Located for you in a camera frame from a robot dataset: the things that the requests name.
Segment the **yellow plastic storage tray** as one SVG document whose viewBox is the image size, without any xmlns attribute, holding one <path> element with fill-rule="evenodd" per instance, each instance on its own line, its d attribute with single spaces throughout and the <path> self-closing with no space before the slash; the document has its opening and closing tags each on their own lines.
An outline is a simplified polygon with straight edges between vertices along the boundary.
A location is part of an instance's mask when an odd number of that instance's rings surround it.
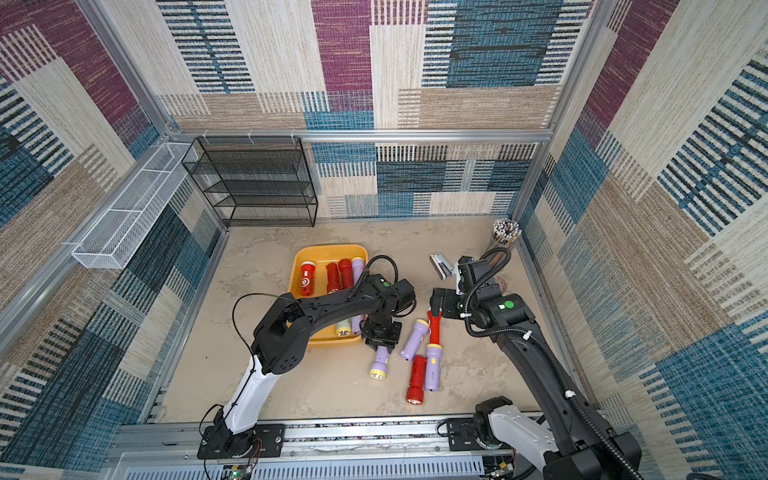
<svg viewBox="0 0 768 480">
<path fill-rule="evenodd" d="M 339 260 L 353 260 L 360 257 L 368 260 L 367 250 L 359 244 L 329 244 L 316 245 L 300 250 L 293 262 L 291 278 L 289 282 L 289 292 L 297 299 L 302 295 L 302 265 L 309 261 L 315 264 L 314 276 L 312 279 L 313 297 L 327 294 L 327 269 L 329 263 L 338 263 Z M 349 335 L 339 337 L 336 335 L 335 326 L 324 328 L 314 334 L 309 341 L 309 346 L 314 347 L 345 347 L 360 343 L 362 341 L 359 335 Z"/>
</svg>

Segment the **mint green flashlight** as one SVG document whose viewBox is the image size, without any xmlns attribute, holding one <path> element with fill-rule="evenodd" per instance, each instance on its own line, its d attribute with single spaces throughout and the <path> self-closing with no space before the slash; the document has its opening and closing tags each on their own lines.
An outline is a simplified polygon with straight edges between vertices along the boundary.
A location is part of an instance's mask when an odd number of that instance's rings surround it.
<svg viewBox="0 0 768 480">
<path fill-rule="evenodd" d="M 335 324 L 335 335 L 337 337 L 348 337 L 352 334 L 351 323 L 349 320 L 342 320 Z"/>
</svg>

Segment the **red flashlight white logo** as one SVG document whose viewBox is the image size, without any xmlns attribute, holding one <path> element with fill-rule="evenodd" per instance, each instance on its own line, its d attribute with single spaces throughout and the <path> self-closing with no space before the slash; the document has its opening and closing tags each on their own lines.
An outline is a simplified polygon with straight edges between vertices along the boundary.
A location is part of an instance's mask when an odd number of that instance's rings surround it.
<svg viewBox="0 0 768 480">
<path fill-rule="evenodd" d="M 300 267 L 300 292 L 302 297 L 312 297 L 314 294 L 316 264 L 304 261 Z"/>
</svg>

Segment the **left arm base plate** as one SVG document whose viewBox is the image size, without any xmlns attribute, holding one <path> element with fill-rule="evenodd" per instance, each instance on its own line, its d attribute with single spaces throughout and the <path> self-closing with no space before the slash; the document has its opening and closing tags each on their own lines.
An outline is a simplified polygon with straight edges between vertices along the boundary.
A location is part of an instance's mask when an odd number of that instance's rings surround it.
<svg viewBox="0 0 768 480">
<path fill-rule="evenodd" d="M 285 424 L 256 424 L 232 434 L 225 425 L 208 426 L 197 452 L 198 460 L 277 458 L 285 437 Z"/>
</svg>

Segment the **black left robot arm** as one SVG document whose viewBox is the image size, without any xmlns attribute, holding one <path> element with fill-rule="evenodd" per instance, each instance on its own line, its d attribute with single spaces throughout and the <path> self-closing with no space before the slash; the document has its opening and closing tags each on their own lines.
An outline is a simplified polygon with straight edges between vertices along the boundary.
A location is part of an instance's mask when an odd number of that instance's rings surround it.
<svg viewBox="0 0 768 480">
<path fill-rule="evenodd" d="M 362 315 L 361 337 L 365 344 L 392 352 L 402 330 L 395 315 L 410 308 L 415 299 L 414 287 L 408 280 L 390 283 L 379 274 L 330 295 L 297 299 L 287 293 L 277 297 L 254 330 L 248 369 L 224 407 L 228 434 L 242 434 L 254 427 L 278 378 L 302 361 L 315 333 Z"/>
</svg>

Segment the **red flashlight bottom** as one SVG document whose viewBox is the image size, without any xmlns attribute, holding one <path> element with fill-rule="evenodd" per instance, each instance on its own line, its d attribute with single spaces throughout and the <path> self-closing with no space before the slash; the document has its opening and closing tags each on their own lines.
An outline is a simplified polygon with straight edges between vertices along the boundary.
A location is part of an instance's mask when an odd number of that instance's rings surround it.
<svg viewBox="0 0 768 480">
<path fill-rule="evenodd" d="M 421 405 L 424 401 L 426 365 L 427 360 L 422 355 L 415 355 L 412 359 L 411 376 L 406 392 L 406 401 L 412 405 Z"/>
</svg>

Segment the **red flashlight two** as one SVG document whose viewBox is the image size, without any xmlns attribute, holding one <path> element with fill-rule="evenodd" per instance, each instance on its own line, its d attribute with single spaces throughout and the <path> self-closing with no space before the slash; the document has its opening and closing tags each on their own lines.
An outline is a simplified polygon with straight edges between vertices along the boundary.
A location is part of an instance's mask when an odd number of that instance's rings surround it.
<svg viewBox="0 0 768 480">
<path fill-rule="evenodd" d="M 342 282 L 340 279 L 340 271 L 338 268 L 338 264 L 334 262 L 330 262 L 326 265 L 326 275 L 327 275 L 327 284 L 326 284 L 326 291 L 327 294 L 333 294 L 342 289 Z"/>
</svg>

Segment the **red flashlight one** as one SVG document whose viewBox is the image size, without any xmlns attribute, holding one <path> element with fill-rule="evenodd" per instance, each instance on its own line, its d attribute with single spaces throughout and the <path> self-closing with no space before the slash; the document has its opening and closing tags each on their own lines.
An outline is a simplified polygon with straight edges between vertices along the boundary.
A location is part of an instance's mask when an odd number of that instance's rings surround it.
<svg viewBox="0 0 768 480">
<path fill-rule="evenodd" d="M 354 272 L 352 262 L 350 259 L 341 259 L 338 262 L 338 269 L 340 273 L 341 286 L 343 289 L 350 289 L 354 286 Z"/>
</svg>

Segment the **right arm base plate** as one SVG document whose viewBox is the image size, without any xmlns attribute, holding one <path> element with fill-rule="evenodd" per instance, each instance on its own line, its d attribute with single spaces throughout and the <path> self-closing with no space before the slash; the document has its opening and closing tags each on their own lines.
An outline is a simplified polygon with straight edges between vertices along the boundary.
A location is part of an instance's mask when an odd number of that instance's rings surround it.
<svg viewBox="0 0 768 480">
<path fill-rule="evenodd" d="M 486 450 L 479 440 L 478 428 L 473 418 L 449 418 L 445 427 L 451 451 Z"/>
</svg>

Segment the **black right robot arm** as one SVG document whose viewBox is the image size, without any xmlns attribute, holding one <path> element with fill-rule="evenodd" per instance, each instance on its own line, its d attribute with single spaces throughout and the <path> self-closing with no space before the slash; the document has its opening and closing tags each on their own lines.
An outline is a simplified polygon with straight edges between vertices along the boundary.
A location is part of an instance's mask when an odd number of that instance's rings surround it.
<svg viewBox="0 0 768 480">
<path fill-rule="evenodd" d="M 479 258 L 461 257 L 454 267 L 456 290 L 436 288 L 444 314 L 467 333 L 487 338 L 511 360 L 544 417 L 538 423 L 508 398 L 476 405 L 473 435 L 485 450 L 508 446 L 546 479 L 638 479 L 641 447 L 619 434 L 578 388 L 547 343 L 536 317 L 517 294 L 503 294 L 496 281 L 504 261 L 491 265 L 498 249 Z"/>
</svg>

